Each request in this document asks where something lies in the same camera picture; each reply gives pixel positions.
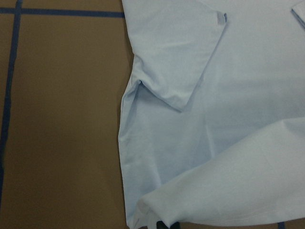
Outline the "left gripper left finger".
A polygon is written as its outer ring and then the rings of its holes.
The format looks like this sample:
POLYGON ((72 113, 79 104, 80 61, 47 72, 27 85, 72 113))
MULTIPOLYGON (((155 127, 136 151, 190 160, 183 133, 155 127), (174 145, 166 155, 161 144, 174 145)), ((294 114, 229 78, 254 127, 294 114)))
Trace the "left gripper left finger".
POLYGON ((156 228, 157 229, 168 229, 168 227, 164 224, 163 221, 157 220, 156 222, 156 228))

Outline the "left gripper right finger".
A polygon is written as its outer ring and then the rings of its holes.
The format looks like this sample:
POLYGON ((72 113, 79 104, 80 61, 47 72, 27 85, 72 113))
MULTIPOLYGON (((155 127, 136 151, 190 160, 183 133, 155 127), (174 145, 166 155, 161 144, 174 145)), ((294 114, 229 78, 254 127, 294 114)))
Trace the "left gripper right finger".
POLYGON ((180 222, 175 222, 172 224, 172 229, 181 229, 180 222))

